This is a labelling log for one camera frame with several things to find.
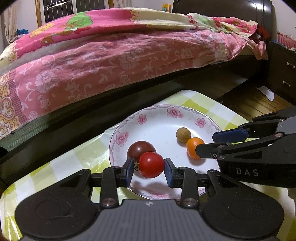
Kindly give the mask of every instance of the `green and white tablecloth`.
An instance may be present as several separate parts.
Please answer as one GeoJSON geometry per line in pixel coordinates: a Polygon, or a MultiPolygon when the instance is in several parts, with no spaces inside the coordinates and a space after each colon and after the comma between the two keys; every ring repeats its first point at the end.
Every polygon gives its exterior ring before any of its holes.
{"type": "MultiPolygon", "coordinates": [[[[158,104],[183,105],[196,109],[212,118],[222,130],[236,128],[247,120],[220,103],[195,91],[180,91],[158,104]]],[[[14,211],[18,203],[41,189],[77,172],[88,168],[91,172],[102,172],[110,166],[108,148],[111,136],[118,125],[107,129],[103,134],[85,142],[71,151],[12,184],[2,195],[0,204],[1,228],[9,240],[21,238],[16,225],[14,211]]],[[[285,220],[278,238],[282,241],[296,240],[295,201],[296,189],[276,188],[249,184],[251,187],[275,198],[285,210],[285,220]]],[[[99,201],[100,188],[95,188],[92,201],[99,201]]],[[[122,199],[139,199],[126,188],[118,188],[120,202],[122,199]]]]}

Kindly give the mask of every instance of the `beige curtain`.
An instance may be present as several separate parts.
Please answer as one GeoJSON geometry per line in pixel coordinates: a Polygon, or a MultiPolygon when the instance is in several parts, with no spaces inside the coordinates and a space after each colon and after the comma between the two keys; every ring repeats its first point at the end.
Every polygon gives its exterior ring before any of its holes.
{"type": "Polygon", "coordinates": [[[14,4],[7,8],[3,13],[4,32],[8,43],[12,43],[17,29],[19,4],[19,1],[14,2],[14,4]]]}
{"type": "Polygon", "coordinates": [[[131,0],[113,0],[114,7],[131,7],[131,0]]]}

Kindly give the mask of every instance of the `headboard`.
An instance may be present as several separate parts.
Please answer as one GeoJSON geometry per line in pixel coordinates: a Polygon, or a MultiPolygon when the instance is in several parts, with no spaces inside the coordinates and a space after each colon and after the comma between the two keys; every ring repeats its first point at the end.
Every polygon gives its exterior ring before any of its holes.
{"type": "Polygon", "coordinates": [[[272,35],[270,0],[174,0],[174,13],[199,13],[209,17],[236,17],[256,21],[272,35]]]}

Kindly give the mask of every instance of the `pink basket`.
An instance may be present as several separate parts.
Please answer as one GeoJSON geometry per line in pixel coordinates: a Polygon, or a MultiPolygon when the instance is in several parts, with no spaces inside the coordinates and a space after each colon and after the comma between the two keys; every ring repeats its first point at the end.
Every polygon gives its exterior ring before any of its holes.
{"type": "Polygon", "coordinates": [[[278,32],[278,42],[287,46],[288,48],[296,48],[296,41],[280,32],[278,32]]]}

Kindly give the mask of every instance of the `nightstand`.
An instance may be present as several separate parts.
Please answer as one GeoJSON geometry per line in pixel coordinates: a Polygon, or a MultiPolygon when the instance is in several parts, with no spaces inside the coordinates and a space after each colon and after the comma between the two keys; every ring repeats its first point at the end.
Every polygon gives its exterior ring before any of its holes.
{"type": "Polygon", "coordinates": [[[296,53],[269,42],[266,86],[274,93],[296,103],[296,53]]]}

